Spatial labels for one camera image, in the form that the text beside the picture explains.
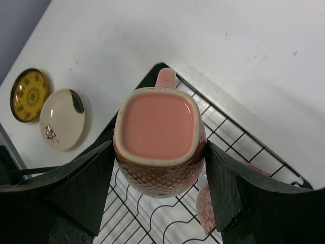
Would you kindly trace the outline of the cream plate green brushstroke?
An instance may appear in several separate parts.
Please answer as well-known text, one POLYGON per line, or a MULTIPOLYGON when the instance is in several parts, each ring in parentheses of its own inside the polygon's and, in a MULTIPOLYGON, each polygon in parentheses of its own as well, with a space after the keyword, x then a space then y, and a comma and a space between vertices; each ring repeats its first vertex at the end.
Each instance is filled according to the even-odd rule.
POLYGON ((45 143, 55 151, 79 147, 89 134, 92 107, 87 95, 79 89, 62 88, 45 101, 39 118, 45 143))

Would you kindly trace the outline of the pink floral mug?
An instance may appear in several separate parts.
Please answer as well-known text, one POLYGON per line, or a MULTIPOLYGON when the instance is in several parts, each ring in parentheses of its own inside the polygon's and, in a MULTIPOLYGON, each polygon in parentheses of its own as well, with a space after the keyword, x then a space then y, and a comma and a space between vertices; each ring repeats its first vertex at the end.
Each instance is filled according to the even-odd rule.
POLYGON ((176 89, 176 73, 159 71, 155 86, 131 92, 113 136, 123 176, 138 192, 170 198, 190 188, 204 164, 206 133, 196 101, 176 89))

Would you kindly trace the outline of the aluminium mounting rail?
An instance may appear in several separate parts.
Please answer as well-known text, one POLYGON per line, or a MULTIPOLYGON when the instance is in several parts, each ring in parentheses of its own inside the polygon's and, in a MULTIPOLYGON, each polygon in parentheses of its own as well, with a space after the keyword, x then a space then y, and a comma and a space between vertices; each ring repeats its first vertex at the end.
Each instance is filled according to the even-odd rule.
POLYGON ((22 172, 27 169, 22 157, 1 124, 1 186, 20 185, 28 177, 22 172))

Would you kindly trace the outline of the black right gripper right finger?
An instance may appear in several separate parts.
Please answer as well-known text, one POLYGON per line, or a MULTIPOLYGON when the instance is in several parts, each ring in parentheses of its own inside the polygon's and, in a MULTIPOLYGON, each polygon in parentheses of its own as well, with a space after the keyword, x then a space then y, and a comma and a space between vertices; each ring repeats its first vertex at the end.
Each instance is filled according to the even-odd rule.
POLYGON ((224 243, 324 243, 324 189, 292 186, 205 146, 216 229, 224 243))

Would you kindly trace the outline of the pink floral small bowl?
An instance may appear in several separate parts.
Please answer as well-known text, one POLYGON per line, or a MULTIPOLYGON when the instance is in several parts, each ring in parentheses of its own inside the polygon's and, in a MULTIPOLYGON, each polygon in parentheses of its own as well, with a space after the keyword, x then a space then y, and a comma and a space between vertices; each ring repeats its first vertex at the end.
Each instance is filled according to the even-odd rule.
POLYGON ((216 229, 216 223, 205 165, 203 166, 198 178, 197 186, 199 188, 196 198, 197 218, 204 230, 204 233, 208 235, 216 229))

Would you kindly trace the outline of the yellow patterned plate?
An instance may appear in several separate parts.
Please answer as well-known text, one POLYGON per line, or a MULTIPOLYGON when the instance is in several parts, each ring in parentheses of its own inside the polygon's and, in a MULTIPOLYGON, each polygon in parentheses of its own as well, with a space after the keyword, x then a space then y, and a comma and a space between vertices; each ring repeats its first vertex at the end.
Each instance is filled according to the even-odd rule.
POLYGON ((53 92, 49 74, 42 69, 28 68, 15 79, 10 92, 10 109, 21 123, 38 119, 43 105, 53 92))

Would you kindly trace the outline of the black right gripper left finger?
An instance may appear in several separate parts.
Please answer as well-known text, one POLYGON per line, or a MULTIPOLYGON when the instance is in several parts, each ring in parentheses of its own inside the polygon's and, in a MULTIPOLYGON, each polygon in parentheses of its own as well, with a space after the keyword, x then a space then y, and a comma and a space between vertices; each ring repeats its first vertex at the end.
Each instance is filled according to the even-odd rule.
POLYGON ((1 186, 1 243, 92 243, 113 170, 113 143, 17 185, 1 186))

